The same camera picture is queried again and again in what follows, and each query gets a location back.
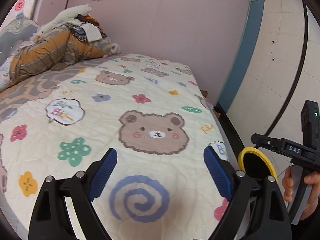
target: blue spiral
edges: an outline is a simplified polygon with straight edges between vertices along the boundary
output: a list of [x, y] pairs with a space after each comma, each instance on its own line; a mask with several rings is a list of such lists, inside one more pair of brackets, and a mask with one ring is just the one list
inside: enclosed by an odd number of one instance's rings
[[134, 219], [135, 221], [142, 222], [142, 223], [150, 223], [157, 221], [158, 219], [162, 218], [163, 215], [166, 213], [169, 207], [170, 202], [170, 196], [169, 192], [155, 179], [150, 179], [147, 176], [143, 175], [136, 175], [136, 176], [128, 176], [124, 179], [120, 180], [117, 185], [113, 188], [113, 190], [110, 193], [109, 197], [109, 206], [112, 214], [117, 218], [121, 219], [121, 217], [117, 214], [116, 208], [114, 206], [116, 194], [117, 192], [124, 186], [132, 184], [132, 183], [143, 183], [147, 184], [151, 187], [153, 187], [159, 194], [161, 195], [161, 206], [158, 208], [158, 210], [151, 215], [143, 215], [138, 216], [134, 214], [129, 208], [128, 208], [128, 198], [133, 195], [143, 195], [146, 197], [147, 201], [145, 203], [135, 203], [134, 207], [135, 209], [146, 212], [152, 208], [152, 206], [156, 203], [155, 197], [151, 195], [148, 191], [146, 191], [143, 188], [136, 188], [129, 190], [124, 194], [124, 208], [126, 212], [129, 214], [129, 216]]

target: silver screw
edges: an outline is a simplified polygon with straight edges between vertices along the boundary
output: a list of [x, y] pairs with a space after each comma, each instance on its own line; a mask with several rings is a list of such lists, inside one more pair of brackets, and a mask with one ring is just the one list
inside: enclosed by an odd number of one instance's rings
[[268, 176], [268, 180], [269, 180], [270, 182], [275, 182], [275, 181], [276, 181], [275, 177], [274, 177], [274, 176], [271, 176], [271, 175]]
[[51, 182], [53, 180], [53, 177], [52, 176], [47, 176], [46, 178], [45, 178], [45, 182]]
[[82, 178], [84, 175], [85, 175], [84, 171], [78, 171], [78, 172], [76, 173], [76, 177], [77, 177], [77, 178]]
[[240, 177], [240, 178], [242, 178], [242, 177], [245, 176], [245, 173], [244, 173], [243, 171], [237, 171], [236, 174], [237, 174], [237, 176]]

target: white plush toy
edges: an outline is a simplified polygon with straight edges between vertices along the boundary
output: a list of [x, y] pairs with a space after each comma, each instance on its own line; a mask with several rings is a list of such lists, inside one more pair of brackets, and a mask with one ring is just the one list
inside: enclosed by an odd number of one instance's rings
[[92, 8], [86, 5], [78, 5], [60, 12], [54, 20], [47, 23], [46, 25], [41, 26], [36, 35], [34, 35], [34, 41], [38, 39], [38, 37], [44, 36], [48, 31], [52, 30], [57, 25], [62, 25], [64, 23], [72, 23], [73, 25], [81, 25], [81, 21], [75, 19], [78, 14], [83, 16], [87, 16], [88, 13], [92, 11]]

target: human hand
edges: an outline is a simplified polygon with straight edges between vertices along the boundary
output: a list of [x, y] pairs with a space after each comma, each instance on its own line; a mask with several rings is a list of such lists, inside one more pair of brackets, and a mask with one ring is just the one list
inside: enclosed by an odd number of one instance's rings
[[[307, 217], [311, 216], [313, 212], [316, 210], [319, 201], [320, 194], [320, 173], [314, 171], [307, 176], [304, 177], [304, 183], [307, 185], [313, 185], [310, 196], [307, 201], [307, 205], [305, 210], [303, 211], [300, 220], [304, 220]], [[282, 179], [282, 186], [284, 187], [284, 195], [283, 199], [287, 202], [292, 201], [292, 186], [293, 179], [291, 178], [291, 168], [288, 167], [285, 171], [284, 178]]]

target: mattress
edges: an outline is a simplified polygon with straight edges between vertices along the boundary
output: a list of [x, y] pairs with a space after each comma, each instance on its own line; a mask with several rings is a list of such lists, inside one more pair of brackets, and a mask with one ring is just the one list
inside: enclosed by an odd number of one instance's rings
[[85, 171], [109, 148], [118, 161], [92, 205], [113, 240], [208, 239], [223, 216], [228, 202], [203, 160], [223, 139], [189, 67], [129, 54], [53, 69], [0, 95], [1, 209], [23, 239], [45, 177]]

